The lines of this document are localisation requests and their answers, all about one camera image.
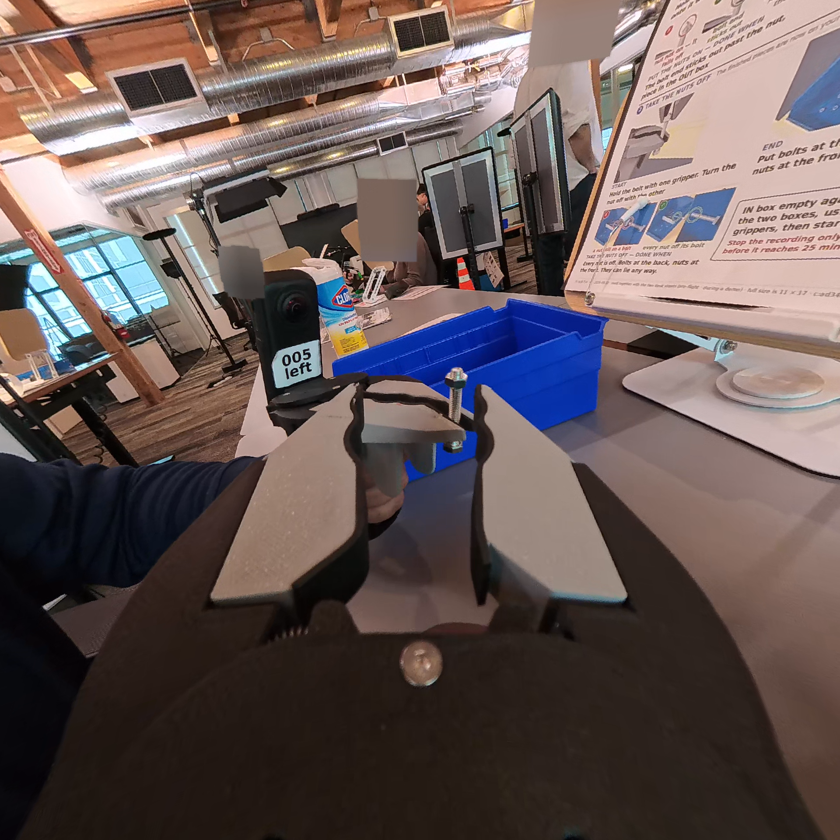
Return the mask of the large white air vent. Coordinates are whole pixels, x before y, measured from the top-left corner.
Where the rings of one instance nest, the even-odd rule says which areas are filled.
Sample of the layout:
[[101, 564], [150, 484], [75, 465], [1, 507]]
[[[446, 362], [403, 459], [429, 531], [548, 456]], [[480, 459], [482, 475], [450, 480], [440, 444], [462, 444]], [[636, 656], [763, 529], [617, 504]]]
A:
[[207, 111], [207, 101], [186, 58], [109, 70], [106, 77], [130, 119], [174, 110]]

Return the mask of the disinfectant wipes canister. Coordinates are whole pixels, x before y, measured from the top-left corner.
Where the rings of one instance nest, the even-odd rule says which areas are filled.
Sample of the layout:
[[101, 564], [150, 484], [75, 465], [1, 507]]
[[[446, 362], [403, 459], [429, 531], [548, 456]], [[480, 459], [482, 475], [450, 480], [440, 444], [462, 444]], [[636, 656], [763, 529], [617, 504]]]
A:
[[316, 282], [318, 308], [338, 358], [368, 348], [342, 268], [331, 259], [306, 258], [302, 268]]

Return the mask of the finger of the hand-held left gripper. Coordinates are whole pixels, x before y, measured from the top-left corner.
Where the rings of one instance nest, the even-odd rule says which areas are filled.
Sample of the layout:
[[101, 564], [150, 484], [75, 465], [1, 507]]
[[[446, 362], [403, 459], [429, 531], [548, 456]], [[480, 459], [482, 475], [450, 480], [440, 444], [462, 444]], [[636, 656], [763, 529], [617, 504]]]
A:
[[374, 484], [387, 497], [404, 488], [403, 468], [409, 460], [416, 471], [435, 470], [439, 444], [462, 444], [466, 431], [438, 410], [420, 403], [378, 402], [364, 397], [361, 459]]
[[365, 432], [472, 432], [472, 415], [460, 427], [448, 420], [448, 400], [430, 386], [407, 378], [372, 377], [364, 391]]

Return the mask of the white framed grey panel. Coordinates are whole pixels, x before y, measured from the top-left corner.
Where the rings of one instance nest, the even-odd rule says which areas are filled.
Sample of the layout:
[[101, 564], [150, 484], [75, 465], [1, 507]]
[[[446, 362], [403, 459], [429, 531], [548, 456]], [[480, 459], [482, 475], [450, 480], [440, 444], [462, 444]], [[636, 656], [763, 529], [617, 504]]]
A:
[[571, 210], [556, 92], [546, 90], [511, 122], [510, 131], [538, 292], [558, 297], [563, 293], [564, 243]]
[[480, 288], [478, 254], [503, 249], [497, 168], [491, 147], [423, 169], [443, 259], [465, 258]]

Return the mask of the silver hex bolt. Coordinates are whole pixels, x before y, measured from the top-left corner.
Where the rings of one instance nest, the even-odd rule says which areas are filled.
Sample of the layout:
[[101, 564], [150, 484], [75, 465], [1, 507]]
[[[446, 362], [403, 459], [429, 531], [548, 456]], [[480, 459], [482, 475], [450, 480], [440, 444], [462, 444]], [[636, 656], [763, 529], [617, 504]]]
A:
[[[463, 391], [464, 388], [461, 390], [448, 388], [448, 420], [457, 427], [460, 427], [460, 420], [463, 412]], [[464, 449], [465, 440], [466, 436], [463, 435], [460, 439], [444, 443], [444, 451], [452, 455], [461, 454]]]

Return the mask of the person's left forearm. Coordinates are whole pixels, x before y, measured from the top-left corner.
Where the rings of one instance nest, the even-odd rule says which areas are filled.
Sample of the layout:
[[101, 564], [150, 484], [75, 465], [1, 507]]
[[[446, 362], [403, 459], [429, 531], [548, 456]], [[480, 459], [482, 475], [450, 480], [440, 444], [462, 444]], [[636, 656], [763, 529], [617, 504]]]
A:
[[143, 467], [1, 457], [2, 590], [129, 587], [257, 458]]

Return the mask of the black display screen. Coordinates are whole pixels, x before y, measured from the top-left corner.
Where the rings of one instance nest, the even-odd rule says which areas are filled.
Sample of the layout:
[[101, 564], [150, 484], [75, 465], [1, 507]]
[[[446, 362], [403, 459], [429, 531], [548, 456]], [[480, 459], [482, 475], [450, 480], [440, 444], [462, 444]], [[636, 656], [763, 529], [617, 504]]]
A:
[[318, 257], [325, 245], [347, 245], [341, 228], [356, 220], [355, 205], [339, 207], [330, 213], [310, 216], [280, 226], [282, 236], [289, 248], [302, 247], [310, 257]]

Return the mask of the silver ventilation duct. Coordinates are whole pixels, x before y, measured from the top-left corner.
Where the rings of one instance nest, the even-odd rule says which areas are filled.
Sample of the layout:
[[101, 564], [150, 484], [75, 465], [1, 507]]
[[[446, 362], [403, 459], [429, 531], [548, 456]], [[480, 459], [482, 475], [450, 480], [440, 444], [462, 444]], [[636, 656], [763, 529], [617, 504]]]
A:
[[194, 72], [206, 99], [206, 112], [184, 109], [130, 119], [114, 91], [101, 91], [49, 107], [21, 108], [18, 116], [27, 131], [50, 152], [74, 154], [221, 119], [235, 112], [267, 108], [524, 46], [530, 41], [532, 5], [450, 19], [454, 47], [415, 57], [397, 57], [385, 22], [376, 34], [243, 60], [226, 70]]
[[351, 141], [453, 119], [489, 99], [488, 88], [443, 92], [437, 80], [425, 80], [69, 167], [64, 175], [74, 190], [96, 196], [106, 208], [159, 203], [199, 182], [237, 179]]

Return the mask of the wooden standing desk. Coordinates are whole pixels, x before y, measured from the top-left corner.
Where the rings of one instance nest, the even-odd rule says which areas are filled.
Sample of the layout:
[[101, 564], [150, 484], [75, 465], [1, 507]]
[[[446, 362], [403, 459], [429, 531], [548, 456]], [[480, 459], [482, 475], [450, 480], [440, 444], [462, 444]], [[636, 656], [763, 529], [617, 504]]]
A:
[[72, 407], [103, 451], [108, 452], [118, 465], [136, 467], [138, 463], [129, 450], [88, 400], [100, 386], [114, 377], [109, 370], [111, 361], [112, 356], [107, 354], [54, 379], [31, 381], [21, 393], [3, 376], [2, 426], [37, 461], [69, 459], [79, 463], [79, 459], [47, 426], [50, 418]]

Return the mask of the wooden support post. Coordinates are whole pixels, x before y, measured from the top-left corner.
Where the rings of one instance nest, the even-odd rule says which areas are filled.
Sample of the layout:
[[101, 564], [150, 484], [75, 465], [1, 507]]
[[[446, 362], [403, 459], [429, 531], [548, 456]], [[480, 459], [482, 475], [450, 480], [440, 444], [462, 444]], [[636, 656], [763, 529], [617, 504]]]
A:
[[37, 219], [25, 200], [14, 188], [4, 169], [1, 169], [1, 209], [11, 225], [33, 249], [38, 261], [48, 270], [79, 311], [97, 340], [126, 376], [147, 406], [157, 406], [164, 395], [142, 366], [129, 346], [113, 330], [103, 311], [60, 252], [49, 231]]

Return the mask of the white cabinet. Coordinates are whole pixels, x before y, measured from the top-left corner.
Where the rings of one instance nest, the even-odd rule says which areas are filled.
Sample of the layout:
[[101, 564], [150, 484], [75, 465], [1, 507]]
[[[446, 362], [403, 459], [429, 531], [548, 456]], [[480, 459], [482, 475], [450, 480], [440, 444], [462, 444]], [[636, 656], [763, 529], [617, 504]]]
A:
[[155, 337], [132, 344], [129, 348], [161, 390], [173, 385], [181, 378], [170, 357]]

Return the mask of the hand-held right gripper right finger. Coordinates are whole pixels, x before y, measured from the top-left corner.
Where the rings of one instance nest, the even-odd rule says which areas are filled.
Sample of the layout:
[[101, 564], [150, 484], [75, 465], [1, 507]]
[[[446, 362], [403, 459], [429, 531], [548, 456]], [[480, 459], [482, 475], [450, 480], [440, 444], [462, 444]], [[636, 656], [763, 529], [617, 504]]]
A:
[[487, 385], [475, 394], [476, 602], [619, 606], [627, 590], [567, 454]]

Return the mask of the blue plastic bin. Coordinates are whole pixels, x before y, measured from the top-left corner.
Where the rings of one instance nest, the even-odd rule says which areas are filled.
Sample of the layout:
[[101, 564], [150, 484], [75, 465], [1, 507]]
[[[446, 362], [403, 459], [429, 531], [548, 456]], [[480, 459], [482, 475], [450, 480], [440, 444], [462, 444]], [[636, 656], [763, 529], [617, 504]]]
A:
[[467, 373], [463, 396], [474, 409], [487, 385], [533, 426], [544, 430], [595, 410], [604, 318], [515, 296], [410, 332], [332, 362], [333, 375], [364, 372], [412, 377], [448, 396], [445, 376]]

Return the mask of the black studio light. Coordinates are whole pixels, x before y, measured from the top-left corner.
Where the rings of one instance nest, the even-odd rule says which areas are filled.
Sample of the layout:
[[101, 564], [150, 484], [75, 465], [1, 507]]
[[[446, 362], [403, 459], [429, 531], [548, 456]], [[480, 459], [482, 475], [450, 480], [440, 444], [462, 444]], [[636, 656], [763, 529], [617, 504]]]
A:
[[222, 224], [266, 208], [271, 197], [282, 197], [286, 191], [287, 186], [279, 179], [264, 175], [244, 181], [227, 178], [199, 182], [192, 186], [188, 197], [191, 207], [210, 224], [208, 208], [214, 203], [216, 219]]

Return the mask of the large window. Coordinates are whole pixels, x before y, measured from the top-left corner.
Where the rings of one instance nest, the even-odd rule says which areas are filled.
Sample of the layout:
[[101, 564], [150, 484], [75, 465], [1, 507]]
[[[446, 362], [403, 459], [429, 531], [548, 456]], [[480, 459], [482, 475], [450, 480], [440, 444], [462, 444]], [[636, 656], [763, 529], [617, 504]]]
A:
[[[128, 327], [130, 344], [153, 334], [146, 317], [168, 305], [169, 299], [135, 237], [91, 224], [60, 228], [52, 237], [100, 309]], [[55, 357], [62, 355], [70, 341], [91, 333], [87, 321], [22, 239], [1, 245], [1, 262], [28, 268], [25, 304], [36, 315]]]

